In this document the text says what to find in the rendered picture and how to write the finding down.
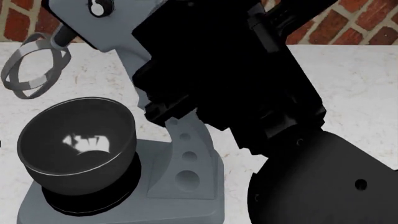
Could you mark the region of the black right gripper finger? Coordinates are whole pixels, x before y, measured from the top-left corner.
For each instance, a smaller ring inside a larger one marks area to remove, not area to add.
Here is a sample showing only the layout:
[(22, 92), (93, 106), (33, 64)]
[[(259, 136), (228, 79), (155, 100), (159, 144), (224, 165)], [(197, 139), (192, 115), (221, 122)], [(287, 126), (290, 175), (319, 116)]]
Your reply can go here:
[(267, 18), (285, 42), (290, 34), (328, 9), (338, 0), (280, 0)]
[(165, 0), (152, 10), (152, 17), (242, 20), (248, 10), (249, 0)]

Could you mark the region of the white black mixer knob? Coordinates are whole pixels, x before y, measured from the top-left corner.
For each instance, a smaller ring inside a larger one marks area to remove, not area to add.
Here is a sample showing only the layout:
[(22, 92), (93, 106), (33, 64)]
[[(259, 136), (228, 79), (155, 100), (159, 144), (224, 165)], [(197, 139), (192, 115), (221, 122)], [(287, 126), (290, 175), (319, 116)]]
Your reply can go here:
[(89, 12), (96, 18), (109, 16), (114, 11), (113, 0), (88, 0)]

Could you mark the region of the grey stand mixer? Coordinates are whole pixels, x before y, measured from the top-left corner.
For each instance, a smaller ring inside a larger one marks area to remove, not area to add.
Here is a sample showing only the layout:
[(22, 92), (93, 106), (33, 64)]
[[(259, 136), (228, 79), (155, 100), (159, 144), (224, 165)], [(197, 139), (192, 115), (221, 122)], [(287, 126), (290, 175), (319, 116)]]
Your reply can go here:
[(120, 205), (93, 216), (54, 210), (34, 179), (17, 224), (223, 224), (223, 162), (194, 111), (165, 123), (170, 142), (136, 137), (141, 178)]

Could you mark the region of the dark metal mixing bowl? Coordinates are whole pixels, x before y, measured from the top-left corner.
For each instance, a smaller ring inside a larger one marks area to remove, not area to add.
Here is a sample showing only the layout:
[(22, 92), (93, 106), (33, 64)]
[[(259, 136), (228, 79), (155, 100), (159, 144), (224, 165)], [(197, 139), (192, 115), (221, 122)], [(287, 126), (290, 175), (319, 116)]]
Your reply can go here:
[(75, 98), (43, 110), (17, 142), (31, 177), (63, 195), (92, 194), (110, 186), (127, 171), (135, 152), (130, 110), (98, 97)]

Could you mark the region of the black round bowl pedestal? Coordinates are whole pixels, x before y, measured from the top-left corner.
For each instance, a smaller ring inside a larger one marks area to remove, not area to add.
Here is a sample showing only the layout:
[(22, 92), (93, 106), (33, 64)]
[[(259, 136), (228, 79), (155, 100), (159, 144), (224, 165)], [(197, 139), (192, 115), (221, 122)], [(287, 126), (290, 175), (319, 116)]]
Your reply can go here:
[(41, 188), (45, 201), (57, 212), (84, 217), (106, 212), (120, 205), (137, 187), (141, 178), (141, 162), (135, 154), (125, 173), (106, 188), (86, 195), (62, 195)]

